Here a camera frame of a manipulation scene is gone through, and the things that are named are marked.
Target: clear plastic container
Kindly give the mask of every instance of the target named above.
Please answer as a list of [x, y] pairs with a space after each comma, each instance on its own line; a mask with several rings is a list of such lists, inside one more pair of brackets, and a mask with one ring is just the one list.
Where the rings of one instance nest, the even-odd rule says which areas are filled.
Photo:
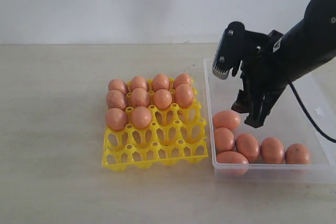
[[[204, 60], [205, 83], [207, 93], [208, 117], [211, 136], [212, 162], [217, 179], [237, 181], [267, 181], [289, 183], [336, 183], [336, 144], [324, 139], [310, 124], [291, 89], [288, 87], [266, 118], [263, 127], [258, 129], [244, 124], [247, 114], [241, 114], [241, 125], [233, 131], [235, 136], [250, 133], [259, 143], [267, 137], [277, 137], [285, 148], [293, 143], [307, 145], [311, 152], [310, 165], [270, 165], [262, 162], [256, 164], [221, 164], [216, 161], [214, 129], [212, 117], [215, 113], [229, 110], [242, 88], [239, 73], [220, 80], [212, 74], [212, 59]], [[316, 123], [328, 135], [336, 137], [336, 116], [328, 105], [312, 74], [294, 82], [294, 85], [307, 110]], [[228, 169], [248, 171], [241, 176], [227, 176]]]

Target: beige tabletop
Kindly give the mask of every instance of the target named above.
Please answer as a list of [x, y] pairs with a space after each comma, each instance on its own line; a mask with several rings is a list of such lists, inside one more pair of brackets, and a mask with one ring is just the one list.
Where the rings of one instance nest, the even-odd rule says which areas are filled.
[[[0, 223], [335, 223], [336, 185], [217, 182], [210, 158], [101, 166], [108, 81], [188, 72], [205, 105], [203, 58], [215, 50], [0, 46]], [[333, 108], [335, 69], [314, 72]]]

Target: wall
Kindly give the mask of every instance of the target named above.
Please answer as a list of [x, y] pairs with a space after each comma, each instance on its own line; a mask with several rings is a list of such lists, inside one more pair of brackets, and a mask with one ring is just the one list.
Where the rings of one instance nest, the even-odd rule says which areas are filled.
[[0, 0], [0, 44], [218, 42], [232, 20], [287, 31], [310, 0]]

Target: brown egg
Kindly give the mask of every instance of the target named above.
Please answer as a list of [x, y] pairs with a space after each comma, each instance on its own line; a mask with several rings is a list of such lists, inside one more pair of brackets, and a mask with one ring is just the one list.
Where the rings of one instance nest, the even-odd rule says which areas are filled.
[[128, 107], [126, 96], [119, 90], [111, 90], [106, 95], [106, 104], [111, 108], [125, 110]]
[[229, 130], [234, 130], [240, 125], [240, 116], [233, 110], [220, 111], [213, 118], [215, 128], [224, 127]]
[[152, 121], [152, 112], [143, 106], [136, 107], [131, 113], [131, 120], [136, 128], [146, 128]]
[[187, 84], [180, 84], [174, 93], [175, 102], [181, 108], [188, 108], [194, 101], [193, 89]]
[[147, 83], [146, 79], [143, 78], [142, 76], [135, 76], [131, 80], [131, 91], [133, 91], [136, 88], [142, 88], [142, 89], [148, 91], [149, 87], [148, 87], [148, 83]]
[[120, 79], [113, 79], [109, 82], [109, 91], [111, 90], [119, 90], [123, 94], [127, 94], [129, 92], [126, 83], [124, 83]]
[[159, 89], [154, 94], [154, 105], [159, 110], [166, 110], [169, 108], [170, 104], [173, 102], [172, 94], [165, 89]]
[[266, 164], [282, 164], [285, 160], [285, 147], [276, 137], [268, 137], [260, 145], [260, 154]]
[[214, 131], [215, 147], [219, 152], [232, 151], [235, 148], [235, 136], [227, 128]]
[[152, 88], [154, 92], [157, 92], [157, 90], [160, 89], [169, 90], [169, 85], [169, 78], [162, 73], [157, 74], [152, 81]]
[[237, 152], [243, 154], [249, 163], [255, 162], [260, 156], [258, 140], [251, 134], [244, 133], [237, 137]]
[[113, 131], [120, 131], [128, 124], [128, 118], [121, 109], [109, 109], [105, 114], [106, 126]]
[[[218, 163], [223, 164], [248, 164], [248, 160], [242, 154], [238, 152], [222, 152], [216, 156]], [[220, 170], [223, 174], [229, 176], [240, 176], [247, 172], [247, 168], [244, 169], [223, 169]]]
[[286, 150], [286, 164], [309, 165], [311, 154], [303, 144], [292, 144]]
[[136, 88], [131, 93], [131, 103], [132, 107], [136, 108], [139, 106], [148, 107], [151, 102], [150, 96], [142, 88]]
[[173, 89], [176, 89], [181, 84], [187, 84], [188, 86], [191, 86], [192, 79], [189, 74], [182, 73], [179, 76], [176, 77], [173, 83]]

